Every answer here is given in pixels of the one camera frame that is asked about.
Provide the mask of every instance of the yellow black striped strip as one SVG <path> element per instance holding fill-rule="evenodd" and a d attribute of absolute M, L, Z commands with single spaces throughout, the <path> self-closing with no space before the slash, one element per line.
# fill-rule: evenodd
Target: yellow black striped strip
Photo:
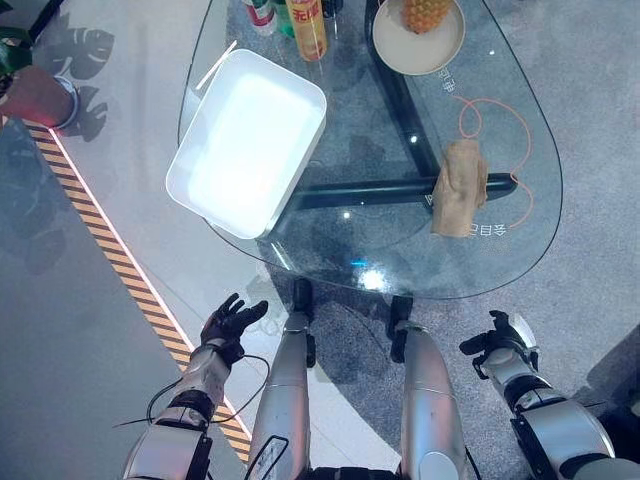
<path fill-rule="evenodd" d="M 96 243 L 120 276 L 122 283 L 129 290 L 129 294 L 136 301 L 138 308 L 145 316 L 158 338 L 165 346 L 169 355 L 176 361 L 180 370 L 189 364 L 189 347 L 183 334 L 176 328 L 172 315 L 165 310 L 164 303 L 156 297 L 156 293 L 136 268 L 128 250 L 120 243 L 118 236 L 111 230 L 109 222 L 103 217 L 100 209 L 94 204 L 85 186 L 78 178 L 76 171 L 70 165 L 64 152 L 58 146 L 49 130 L 33 122 L 24 121 L 33 141 L 36 143 L 51 171 L 60 182 L 71 204 L 80 218 L 93 235 Z M 220 421 L 229 419 L 235 410 L 225 398 L 225 403 L 218 406 L 213 419 Z M 245 464 L 249 462 L 249 445 L 251 439 L 243 425 L 235 418 L 229 419 L 218 426 L 227 438 L 231 448 L 238 458 Z"/>

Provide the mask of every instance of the pineapple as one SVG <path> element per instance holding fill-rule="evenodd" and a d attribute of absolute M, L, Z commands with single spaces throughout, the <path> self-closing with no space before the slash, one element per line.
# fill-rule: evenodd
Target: pineapple
<path fill-rule="evenodd" d="M 426 33 L 440 25 L 453 0 L 404 0 L 404 21 L 415 33 Z"/>

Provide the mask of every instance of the glass table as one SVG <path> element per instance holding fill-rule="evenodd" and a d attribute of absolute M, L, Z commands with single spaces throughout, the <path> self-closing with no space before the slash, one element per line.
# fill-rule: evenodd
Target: glass table
<path fill-rule="evenodd" d="M 295 40 L 261 37 L 240 0 L 212 2 L 185 88 L 179 135 L 206 88 L 196 85 L 233 42 L 324 91 L 324 134 L 273 230 L 229 244 L 310 278 L 363 290 L 462 298 L 531 269 L 555 235 L 562 174 L 553 136 L 529 83 L 482 0 L 458 0 L 466 36 L 441 70 L 404 76 L 373 47 L 378 0 L 350 0 L 325 20 L 329 49 L 305 62 Z M 489 200 L 471 235 L 430 232 L 443 152 L 476 138 L 489 164 Z"/>

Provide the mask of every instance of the black cable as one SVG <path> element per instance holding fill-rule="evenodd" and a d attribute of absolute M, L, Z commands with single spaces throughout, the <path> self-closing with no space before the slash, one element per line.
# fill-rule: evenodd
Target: black cable
<path fill-rule="evenodd" d="M 589 403 L 587 405 L 582 405 L 584 408 L 593 408 L 593 407 L 599 407 L 600 405 L 604 405 L 607 402 L 596 402 L 596 403 Z"/>
<path fill-rule="evenodd" d="M 257 355 L 243 355 L 242 358 L 255 358 L 256 360 L 260 360 L 267 366 L 267 375 L 264 377 L 264 382 L 262 382 L 262 385 L 260 385 L 260 388 L 258 388 L 256 393 L 251 395 L 251 398 L 249 398 L 249 400 L 247 400 L 247 402 L 244 405 L 242 405 L 236 411 L 236 413 L 222 420 L 214 420 L 211 423 L 225 423 L 225 422 L 228 422 L 229 420 L 233 420 L 234 418 L 236 418 L 240 414 L 240 412 L 242 412 L 245 408 L 249 406 L 249 404 L 258 396 L 258 394 L 262 391 L 262 389 L 264 389 L 264 387 L 267 385 L 267 381 L 269 380 L 269 375 L 271 374 L 271 366 L 269 365 L 269 362 Z"/>
<path fill-rule="evenodd" d="M 473 473 L 476 474 L 476 478 L 478 480 L 482 480 L 482 476 L 480 475 L 480 471 L 478 470 L 478 466 L 476 465 L 476 462 L 473 460 L 473 457 L 471 456 L 471 452 L 469 451 L 469 449 L 467 447 L 464 447 L 464 449 L 467 452 L 467 458 L 469 459 L 469 462 L 471 463 L 471 468 L 473 468 Z"/>
<path fill-rule="evenodd" d="M 180 380 L 182 380 L 182 377 L 180 377 L 178 380 L 176 380 L 172 384 L 167 385 L 166 387 L 164 387 L 162 390 L 160 390 L 158 393 L 156 393 L 153 396 L 153 398 L 149 401 L 149 403 L 147 404 L 147 423 L 151 423 L 153 421 L 153 418 L 151 418 L 151 410 L 153 409 L 153 405 L 158 401 L 158 399 L 162 395 L 164 395 L 169 390 L 171 390 L 173 387 L 175 387 L 178 383 L 180 383 Z"/>
<path fill-rule="evenodd" d="M 146 418 L 141 418 L 139 420 L 131 420 L 129 422 L 122 422 L 122 423 L 118 423 L 117 425 L 114 425 L 111 428 L 118 428 L 118 427 L 124 427 L 126 425 L 133 425 L 134 423 L 141 423 L 141 422 L 146 422 L 147 419 Z"/>
<path fill-rule="evenodd" d="M 244 480 L 249 480 L 249 475 L 251 475 L 251 472 L 253 472 L 254 467 L 256 466 L 256 463 L 258 462 L 258 460 L 260 459 L 260 457 L 262 456 L 262 452 L 265 451 L 265 449 L 269 446 L 269 444 L 271 443 L 271 441 L 273 439 L 276 440 L 282 440 L 283 442 L 285 442 L 284 444 L 284 448 L 282 449 L 282 451 L 280 452 L 280 454 L 276 457 L 276 459 L 273 461 L 273 463 L 269 466 L 269 469 L 264 472 L 264 475 L 262 476 L 262 478 L 266 478 L 267 475 L 269 475 L 269 472 L 271 470 L 273 470 L 273 467 L 276 466 L 276 464 L 280 461 L 280 458 L 282 457 L 282 455 L 284 455 L 284 452 L 287 450 L 287 447 L 289 446 L 289 439 L 288 438 L 284 438 L 284 437 L 279 437 L 278 435 L 271 435 L 266 442 L 264 442 L 264 445 L 262 445 L 262 447 L 260 448 L 260 451 L 258 452 L 258 454 L 256 455 L 256 458 L 253 459 L 253 462 L 251 462 L 251 465 L 249 465 L 249 468 L 247 469 L 247 473 L 244 476 Z"/>

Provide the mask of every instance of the orange cable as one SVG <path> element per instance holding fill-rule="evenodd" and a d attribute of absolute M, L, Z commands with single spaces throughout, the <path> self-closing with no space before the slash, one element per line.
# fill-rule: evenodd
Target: orange cable
<path fill-rule="evenodd" d="M 518 170 L 521 170 L 524 167 L 527 160 L 529 159 L 529 157 L 531 157 L 531 152 L 533 149 L 532 141 L 531 141 L 531 131 L 529 130 L 529 126 L 527 125 L 527 122 L 522 117 L 522 115 L 520 115 L 513 107 L 507 105 L 506 103 L 502 103 L 499 100 L 494 100 L 492 98 L 476 98 L 474 100 L 467 100 L 466 98 L 460 97 L 458 95 L 454 95 L 453 98 L 460 100 L 465 104 L 462 110 L 460 111 L 460 115 L 458 116 L 458 129 L 460 131 L 460 135 L 462 135 L 463 138 L 476 138 L 478 135 L 480 135 L 480 132 L 482 131 L 482 126 L 483 126 L 482 114 L 480 113 L 478 108 L 475 106 L 476 103 L 480 103 L 480 102 L 491 103 L 494 105 L 498 105 L 504 108 L 505 110 L 508 110 L 520 121 L 520 123 L 524 127 L 524 130 L 527 134 L 527 152 L 525 153 L 522 160 L 509 172 L 509 176 L 511 177 L 511 180 L 513 180 L 516 183 L 516 185 L 521 186 L 523 190 L 526 192 L 526 194 L 529 196 L 529 207 L 527 208 L 527 212 L 524 214 L 522 218 L 520 218 L 520 220 L 509 225 L 509 228 L 515 228 L 521 225 L 529 217 L 529 215 L 531 215 L 531 212 L 533 211 L 533 205 L 534 205 L 533 192 L 524 182 L 518 180 L 518 178 L 516 178 L 515 176 L 516 172 Z M 464 127 L 462 126 L 462 118 L 464 117 L 464 114 L 468 108 L 472 108 L 476 114 L 476 117 L 478 118 L 478 129 L 475 131 L 475 133 L 471 133 L 471 134 L 465 132 Z"/>

